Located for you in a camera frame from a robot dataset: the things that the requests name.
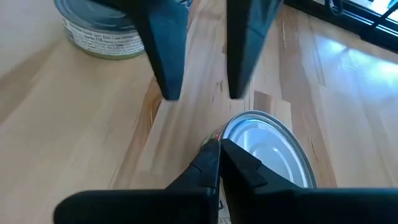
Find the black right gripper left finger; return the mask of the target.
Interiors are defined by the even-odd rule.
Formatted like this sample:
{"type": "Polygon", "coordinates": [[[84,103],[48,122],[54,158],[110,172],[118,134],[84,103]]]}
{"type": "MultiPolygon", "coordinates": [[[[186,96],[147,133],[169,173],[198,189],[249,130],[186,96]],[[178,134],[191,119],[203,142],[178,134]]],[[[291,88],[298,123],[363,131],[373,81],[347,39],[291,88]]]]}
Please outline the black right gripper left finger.
{"type": "Polygon", "coordinates": [[[54,224],[216,224],[220,143],[208,140],[166,188],[87,190],[62,200],[54,224]]]}

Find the Wild Planet blue red can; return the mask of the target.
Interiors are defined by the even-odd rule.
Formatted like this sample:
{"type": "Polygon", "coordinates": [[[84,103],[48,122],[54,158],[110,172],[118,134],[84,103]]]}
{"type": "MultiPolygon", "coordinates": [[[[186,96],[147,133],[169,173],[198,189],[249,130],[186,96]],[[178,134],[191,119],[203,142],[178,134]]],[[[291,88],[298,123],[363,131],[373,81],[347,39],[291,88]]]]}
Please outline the Wild Planet blue red can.
{"type": "Polygon", "coordinates": [[[320,224],[322,219],[311,211],[299,211],[300,206],[283,203],[293,189],[315,189],[317,183],[309,161],[288,128],[262,111],[247,111],[235,116],[211,135],[210,139],[229,139],[262,162],[271,180],[264,186],[265,197],[272,199],[271,208],[287,217],[291,208],[298,224],[320,224]]]}

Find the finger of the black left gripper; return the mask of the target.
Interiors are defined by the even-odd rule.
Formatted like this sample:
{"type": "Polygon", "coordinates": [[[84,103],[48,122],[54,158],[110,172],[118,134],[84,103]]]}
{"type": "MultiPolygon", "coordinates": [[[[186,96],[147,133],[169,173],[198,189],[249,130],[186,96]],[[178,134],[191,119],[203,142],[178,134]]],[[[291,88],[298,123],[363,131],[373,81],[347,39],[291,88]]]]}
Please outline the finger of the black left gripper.
{"type": "Polygon", "coordinates": [[[166,100],[180,98],[190,0],[94,0],[128,15],[166,100]]]}
{"type": "Polygon", "coordinates": [[[230,98],[246,94],[283,0],[226,1],[226,69],[230,98]]]}

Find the white blue label tuna can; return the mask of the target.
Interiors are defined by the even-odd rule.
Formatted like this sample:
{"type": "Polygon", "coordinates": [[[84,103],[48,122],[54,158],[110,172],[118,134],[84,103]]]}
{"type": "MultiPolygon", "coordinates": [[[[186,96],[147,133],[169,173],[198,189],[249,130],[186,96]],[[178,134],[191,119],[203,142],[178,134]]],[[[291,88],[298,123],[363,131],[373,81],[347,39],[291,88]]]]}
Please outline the white blue label tuna can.
{"type": "Polygon", "coordinates": [[[144,45],[131,18],[94,0],[53,0],[68,39],[87,54],[108,60],[133,58],[144,45]]]}

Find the black aluminium table frame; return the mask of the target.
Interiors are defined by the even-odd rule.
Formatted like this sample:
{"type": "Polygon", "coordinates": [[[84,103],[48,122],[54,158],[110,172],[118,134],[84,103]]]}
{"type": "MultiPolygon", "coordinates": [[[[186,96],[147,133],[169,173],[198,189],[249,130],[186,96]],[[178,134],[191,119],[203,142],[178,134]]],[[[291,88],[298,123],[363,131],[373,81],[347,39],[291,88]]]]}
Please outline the black aluminium table frame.
{"type": "Polygon", "coordinates": [[[284,4],[398,54],[398,0],[284,0],[284,4]]]}

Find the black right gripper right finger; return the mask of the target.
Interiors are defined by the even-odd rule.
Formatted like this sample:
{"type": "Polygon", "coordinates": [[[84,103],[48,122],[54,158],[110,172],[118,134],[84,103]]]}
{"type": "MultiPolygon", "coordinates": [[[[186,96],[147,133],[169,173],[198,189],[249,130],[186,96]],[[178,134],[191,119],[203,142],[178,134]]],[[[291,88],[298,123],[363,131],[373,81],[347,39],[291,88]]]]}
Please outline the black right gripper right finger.
{"type": "Polygon", "coordinates": [[[220,174],[237,224],[398,224],[398,189],[301,188],[221,141],[220,174]]]}

